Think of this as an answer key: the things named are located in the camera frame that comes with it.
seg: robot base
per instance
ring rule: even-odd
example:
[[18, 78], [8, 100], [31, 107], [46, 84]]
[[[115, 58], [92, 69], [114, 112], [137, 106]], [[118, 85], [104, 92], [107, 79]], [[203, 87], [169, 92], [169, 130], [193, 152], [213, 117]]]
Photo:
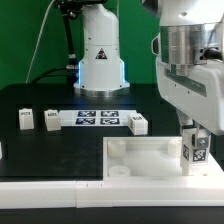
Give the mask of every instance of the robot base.
[[79, 95], [89, 96], [89, 97], [114, 97], [119, 95], [126, 95], [129, 93], [130, 85], [127, 83], [120, 89], [115, 90], [90, 90], [81, 88], [80, 85], [74, 84], [74, 92]]

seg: black cable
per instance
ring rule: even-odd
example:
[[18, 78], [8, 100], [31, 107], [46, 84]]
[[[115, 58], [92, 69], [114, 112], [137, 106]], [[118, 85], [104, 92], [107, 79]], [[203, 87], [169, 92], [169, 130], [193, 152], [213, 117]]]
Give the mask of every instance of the black cable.
[[208, 48], [204, 52], [204, 57], [206, 59], [218, 59], [218, 60], [223, 60], [222, 58], [222, 52], [214, 47]]
[[67, 70], [67, 69], [66, 69], [66, 67], [58, 67], [58, 68], [50, 69], [50, 70], [44, 72], [43, 74], [41, 74], [40, 76], [38, 76], [37, 78], [35, 78], [34, 80], [32, 80], [30, 82], [30, 84], [36, 84], [40, 79], [45, 78], [45, 77], [55, 77], [57, 75], [49, 75], [49, 74], [51, 74], [53, 72], [57, 72], [57, 71], [62, 71], [62, 70]]

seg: black tabletop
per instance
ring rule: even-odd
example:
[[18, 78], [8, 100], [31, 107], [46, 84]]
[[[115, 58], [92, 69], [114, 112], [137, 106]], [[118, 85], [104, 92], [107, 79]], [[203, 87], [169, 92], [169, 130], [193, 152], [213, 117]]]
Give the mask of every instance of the black tabletop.
[[[148, 136], [177, 136], [175, 108], [156, 85], [132, 85], [128, 95], [90, 98], [66, 85], [11, 85], [0, 91], [0, 181], [102, 180], [103, 137], [133, 136], [128, 127], [63, 127], [47, 132], [44, 111], [137, 110]], [[18, 110], [32, 108], [34, 130], [19, 129]], [[222, 165], [223, 137], [212, 136], [211, 152]], [[0, 223], [223, 223], [221, 207], [146, 207], [1, 210]]]

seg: white plastic block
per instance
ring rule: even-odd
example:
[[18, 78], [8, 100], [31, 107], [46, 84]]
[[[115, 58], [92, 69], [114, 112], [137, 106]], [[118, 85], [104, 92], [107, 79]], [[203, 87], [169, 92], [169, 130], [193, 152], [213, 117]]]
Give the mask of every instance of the white plastic block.
[[195, 129], [183, 130], [183, 146], [181, 149], [180, 165], [183, 176], [208, 175], [209, 147], [198, 149], [192, 145], [192, 135]]
[[48, 131], [61, 130], [60, 117], [57, 110], [44, 111], [45, 124]]
[[19, 110], [19, 126], [20, 130], [34, 129], [32, 109]]
[[134, 135], [148, 134], [148, 121], [140, 113], [128, 115], [128, 127]]
[[182, 139], [172, 138], [168, 142], [168, 155], [174, 158], [181, 156]]
[[111, 139], [108, 141], [108, 155], [119, 158], [125, 156], [126, 142], [122, 139]]
[[129, 177], [130, 169], [126, 166], [113, 166], [109, 169], [110, 177]]

